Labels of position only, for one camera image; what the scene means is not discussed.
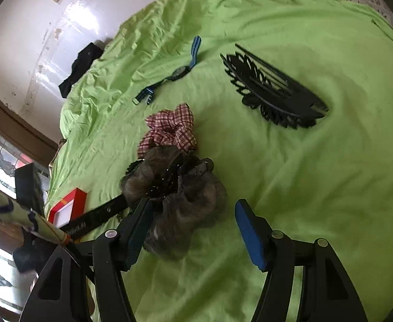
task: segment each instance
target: red plaid fabric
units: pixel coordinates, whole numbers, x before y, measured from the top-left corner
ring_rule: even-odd
[[[196,149],[196,138],[192,134],[193,114],[186,103],[181,103],[174,111],[161,110],[146,118],[150,128],[140,142],[138,158],[154,146],[175,145],[182,152]]]

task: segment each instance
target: green bed sheet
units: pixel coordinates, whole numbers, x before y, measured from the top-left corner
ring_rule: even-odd
[[[196,35],[192,72],[165,84],[151,105],[135,106],[142,88],[190,61]],[[327,117],[284,129],[243,106],[219,57],[235,42],[319,95]],[[393,29],[385,20],[339,0],[157,0],[121,26],[68,96],[68,141],[47,208],[76,187],[88,192],[86,210],[117,196],[145,117],[182,102],[195,115],[197,155],[214,161],[228,191],[226,219],[196,231],[180,261],[141,253],[123,275],[137,321],[251,320],[266,274],[251,264],[234,221],[240,198],[291,238],[326,238],[369,321],[381,321],[393,307]],[[85,239],[116,226],[111,219]]]

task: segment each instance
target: white wall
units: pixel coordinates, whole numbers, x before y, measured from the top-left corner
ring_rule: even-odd
[[[113,38],[154,0],[5,0],[0,6],[0,100],[59,141],[59,85],[89,42]]]

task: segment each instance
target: screw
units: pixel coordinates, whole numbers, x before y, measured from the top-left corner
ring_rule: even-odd
[[[117,231],[116,230],[107,230],[105,232],[105,237],[107,238],[114,238],[117,235]]]
[[[317,240],[317,244],[318,244],[320,247],[327,247],[327,246],[329,245],[329,242],[326,241],[324,238],[319,238],[319,239]]]
[[[280,230],[274,230],[274,231],[271,233],[271,236],[272,236],[273,238],[280,239],[280,238],[283,238],[284,234],[283,234]]]

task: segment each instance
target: open red box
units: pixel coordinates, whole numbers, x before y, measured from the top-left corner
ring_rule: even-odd
[[[49,222],[60,228],[80,217],[85,210],[86,195],[86,192],[75,188],[50,210]]]

